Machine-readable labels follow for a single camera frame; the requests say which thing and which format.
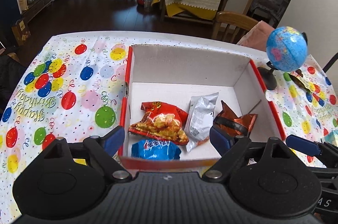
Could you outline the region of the white green snack packet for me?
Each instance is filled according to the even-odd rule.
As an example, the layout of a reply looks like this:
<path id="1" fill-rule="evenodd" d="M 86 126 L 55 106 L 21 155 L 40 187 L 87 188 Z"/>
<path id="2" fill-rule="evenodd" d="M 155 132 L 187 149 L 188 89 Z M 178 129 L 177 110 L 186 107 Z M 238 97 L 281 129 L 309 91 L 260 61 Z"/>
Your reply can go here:
<path id="1" fill-rule="evenodd" d="M 219 93 L 192 96 L 184 132 L 188 137 L 187 152 L 209 140 L 214 110 Z"/>

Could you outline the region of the blue cookie snack packet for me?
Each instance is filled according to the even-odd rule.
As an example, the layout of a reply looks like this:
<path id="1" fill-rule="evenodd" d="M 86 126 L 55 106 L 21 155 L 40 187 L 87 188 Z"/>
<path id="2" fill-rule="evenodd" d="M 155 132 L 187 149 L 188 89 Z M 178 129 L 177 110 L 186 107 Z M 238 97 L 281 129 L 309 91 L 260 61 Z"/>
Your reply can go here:
<path id="1" fill-rule="evenodd" d="M 171 141 L 145 139 L 131 147 L 131 156 L 146 160 L 180 160 L 181 150 Z"/>

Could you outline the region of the tissue pack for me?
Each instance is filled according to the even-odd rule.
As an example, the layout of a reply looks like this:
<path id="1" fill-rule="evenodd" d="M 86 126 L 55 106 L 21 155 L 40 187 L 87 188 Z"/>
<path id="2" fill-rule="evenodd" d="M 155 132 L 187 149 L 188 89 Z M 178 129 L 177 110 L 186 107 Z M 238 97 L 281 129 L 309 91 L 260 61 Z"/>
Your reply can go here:
<path id="1" fill-rule="evenodd" d="M 338 130 L 333 130 L 328 135 L 321 138 L 321 142 L 327 142 L 338 147 Z"/>

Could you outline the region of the dark orange snack packet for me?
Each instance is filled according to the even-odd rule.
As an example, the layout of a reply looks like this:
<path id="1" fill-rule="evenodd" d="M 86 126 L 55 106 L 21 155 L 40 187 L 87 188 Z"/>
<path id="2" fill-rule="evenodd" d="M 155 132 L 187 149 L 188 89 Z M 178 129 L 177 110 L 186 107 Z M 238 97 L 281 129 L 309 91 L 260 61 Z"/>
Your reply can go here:
<path id="1" fill-rule="evenodd" d="M 245 114 L 238 117 L 224 101 L 221 101 L 221 105 L 222 111 L 214 118 L 213 124 L 231 137 L 237 135 L 250 137 L 258 115 Z"/>

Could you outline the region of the red orange snack bag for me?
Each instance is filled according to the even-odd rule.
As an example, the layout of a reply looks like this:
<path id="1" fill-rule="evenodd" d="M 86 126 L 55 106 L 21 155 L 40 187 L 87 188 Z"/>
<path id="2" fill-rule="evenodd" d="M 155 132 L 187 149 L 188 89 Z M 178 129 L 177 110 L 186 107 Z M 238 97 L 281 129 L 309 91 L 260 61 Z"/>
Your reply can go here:
<path id="1" fill-rule="evenodd" d="M 155 101 L 143 102 L 141 121 L 129 126 L 128 132 L 159 141 L 172 141 L 176 145 L 187 145 L 189 139 L 183 130 L 188 113 L 174 105 Z"/>

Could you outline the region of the colourful balloon tablecloth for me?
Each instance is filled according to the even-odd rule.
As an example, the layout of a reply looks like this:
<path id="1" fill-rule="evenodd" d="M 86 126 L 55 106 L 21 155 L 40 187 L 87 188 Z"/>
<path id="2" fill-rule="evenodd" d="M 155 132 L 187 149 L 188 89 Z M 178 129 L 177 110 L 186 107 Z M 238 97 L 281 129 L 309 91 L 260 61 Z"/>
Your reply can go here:
<path id="1" fill-rule="evenodd" d="M 128 49 L 165 45 L 232 52 L 261 65 L 262 51 L 211 39 L 132 31 L 56 35 L 37 54 L 13 91 L 1 118 L 1 222 L 12 223 L 19 209 L 11 188 L 15 178 L 56 137 L 80 141 L 104 135 L 118 124 Z M 273 102 L 286 135 L 313 141 L 337 130 L 337 96 L 315 59 L 301 67 L 315 87 L 308 101 L 284 73 L 276 72 Z"/>

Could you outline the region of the opened wrapper on table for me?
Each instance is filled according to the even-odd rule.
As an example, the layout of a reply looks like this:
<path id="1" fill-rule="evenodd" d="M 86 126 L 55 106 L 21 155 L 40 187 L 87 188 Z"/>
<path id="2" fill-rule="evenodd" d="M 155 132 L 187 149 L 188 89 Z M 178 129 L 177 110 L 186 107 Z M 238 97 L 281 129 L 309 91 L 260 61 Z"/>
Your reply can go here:
<path id="1" fill-rule="evenodd" d="M 299 86 L 299 88 L 303 89 L 304 91 L 306 91 L 308 93 L 314 93 L 315 92 L 315 87 L 311 87 L 310 83 L 307 82 L 303 78 L 303 74 L 302 74 L 302 71 L 300 69 L 289 72 L 289 76 L 290 76 L 291 80 L 297 86 Z"/>

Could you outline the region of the small blue globe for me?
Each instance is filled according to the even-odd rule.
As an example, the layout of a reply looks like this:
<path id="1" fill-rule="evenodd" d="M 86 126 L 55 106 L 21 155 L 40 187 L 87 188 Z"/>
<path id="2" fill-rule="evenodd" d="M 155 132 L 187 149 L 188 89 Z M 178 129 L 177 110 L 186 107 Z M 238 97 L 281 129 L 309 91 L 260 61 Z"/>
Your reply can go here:
<path id="1" fill-rule="evenodd" d="M 308 56 L 307 35 L 293 27 L 279 27 L 273 30 L 267 39 L 266 54 L 269 59 L 267 67 L 259 67 L 258 71 L 266 89 L 275 90 L 275 70 L 292 72 L 304 64 Z"/>

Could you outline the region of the wooden chair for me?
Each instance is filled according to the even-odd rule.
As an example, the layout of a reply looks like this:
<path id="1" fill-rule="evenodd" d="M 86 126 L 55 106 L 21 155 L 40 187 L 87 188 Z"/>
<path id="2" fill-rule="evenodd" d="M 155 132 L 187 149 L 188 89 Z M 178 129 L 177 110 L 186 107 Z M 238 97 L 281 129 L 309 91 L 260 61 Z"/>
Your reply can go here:
<path id="1" fill-rule="evenodd" d="M 222 38 L 218 39 L 222 24 L 225 24 L 226 27 Z M 213 40 L 237 44 L 257 24 L 257 20 L 246 15 L 231 11 L 220 11 L 215 16 L 211 38 Z"/>

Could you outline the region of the brown paper bag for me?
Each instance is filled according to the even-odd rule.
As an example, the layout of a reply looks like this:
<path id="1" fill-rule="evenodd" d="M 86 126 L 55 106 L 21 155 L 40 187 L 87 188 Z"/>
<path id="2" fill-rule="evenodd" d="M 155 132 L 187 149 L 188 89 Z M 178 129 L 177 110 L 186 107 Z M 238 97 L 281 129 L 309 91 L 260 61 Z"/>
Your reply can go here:
<path id="1" fill-rule="evenodd" d="M 19 46 L 24 45 L 24 43 L 31 37 L 29 27 L 24 19 L 18 20 L 11 29 Z"/>

